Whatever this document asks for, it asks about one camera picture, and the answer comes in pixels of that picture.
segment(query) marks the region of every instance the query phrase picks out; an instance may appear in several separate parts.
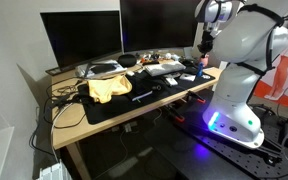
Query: yellow cloth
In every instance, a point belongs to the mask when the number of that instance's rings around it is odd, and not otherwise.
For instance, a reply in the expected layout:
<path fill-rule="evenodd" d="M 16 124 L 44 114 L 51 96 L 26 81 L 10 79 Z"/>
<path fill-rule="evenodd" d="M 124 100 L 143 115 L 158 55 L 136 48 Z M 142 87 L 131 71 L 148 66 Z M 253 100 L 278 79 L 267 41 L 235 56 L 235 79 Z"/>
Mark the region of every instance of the yellow cloth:
<path fill-rule="evenodd" d="M 132 84 L 124 75 L 115 76 L 106 80 L 88 80 L 90 96 L 95 102 L 106 103 L 112 95 L 122 95 L 132 90 Z"/>

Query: monitor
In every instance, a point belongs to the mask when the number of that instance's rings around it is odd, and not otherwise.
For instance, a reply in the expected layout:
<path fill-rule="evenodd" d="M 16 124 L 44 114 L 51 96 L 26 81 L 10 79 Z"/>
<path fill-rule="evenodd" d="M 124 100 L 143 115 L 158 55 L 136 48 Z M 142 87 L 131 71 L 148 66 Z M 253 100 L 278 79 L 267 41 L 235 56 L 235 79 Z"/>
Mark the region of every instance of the monitor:
<path fill-rule="evenodd" d="M 62 71 L 122 51 L 119 11 L 43 12 L 41 17 Z"/>
<path fill-rule="evenodd" d="M 120 0 L 123 51 L 192 47 L 200 0 Z"/>

